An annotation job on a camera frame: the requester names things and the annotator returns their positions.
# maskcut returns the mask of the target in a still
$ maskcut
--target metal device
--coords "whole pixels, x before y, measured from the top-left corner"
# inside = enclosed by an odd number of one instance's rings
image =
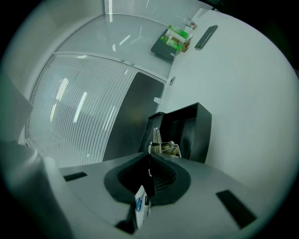
[[[213,33],[216,31],[217,28],[218,28],[217,25],[209,27],[194,48],[199,50],[203,49],[205,44],[211,38],[211,36],[213,35]]]

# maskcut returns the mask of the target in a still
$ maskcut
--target ribbed glass panel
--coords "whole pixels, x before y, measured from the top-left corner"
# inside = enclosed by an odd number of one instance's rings
[[[166,25],[184,28],[184,18],[192,18],[200,8],[212,9],[197,0],[105,0],[106,14],[129,14]]]
[[[135,74],[99,57],[55,55],[33,99],[30,140],[60,168],[101,162]]]
[[[101,16],[77,30],[56,52],[111,56],[168,77],[172,63],[150,51],[165,29],[164,25],[140,17]]]

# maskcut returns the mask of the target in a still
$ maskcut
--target circular opening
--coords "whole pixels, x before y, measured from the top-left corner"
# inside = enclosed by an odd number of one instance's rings
[[[176,79],[176,77],[173,77],[173,78],[171,79],[171,81],[169,82],[169,84],[172,85],[175,79]]]

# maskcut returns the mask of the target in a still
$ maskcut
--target black display stand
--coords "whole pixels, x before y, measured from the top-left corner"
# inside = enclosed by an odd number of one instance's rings
[[[162,56],[164,59],[167,59],[169,61],[173,61],[174,57],[171,55],[173,53],[176,54],[177,50],[175,50],[173,47],[166,45],[162,40],[161,37],[165,36],[168,29],[166,29],[156,40],[153,47],[150,49],[152,52],[156,53],[159,56]]]
[[[149,117],[139,152],[148,152],[153,128],[160,129],[163,142],[179,145],[182,158],[205,163],[211,135],[212,115],[200,103]]]

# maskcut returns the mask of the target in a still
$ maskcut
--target white counter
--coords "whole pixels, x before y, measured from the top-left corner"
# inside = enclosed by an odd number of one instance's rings
[[[299,80],[279,49],[246,23],[203,9],[193,20],[198,27],[174,60],[169,81],[176,80],[158,111],[200,102],[212,114],[206,164],[275,202],[298,171]],[[212,25],[218,29],[195,50]]]

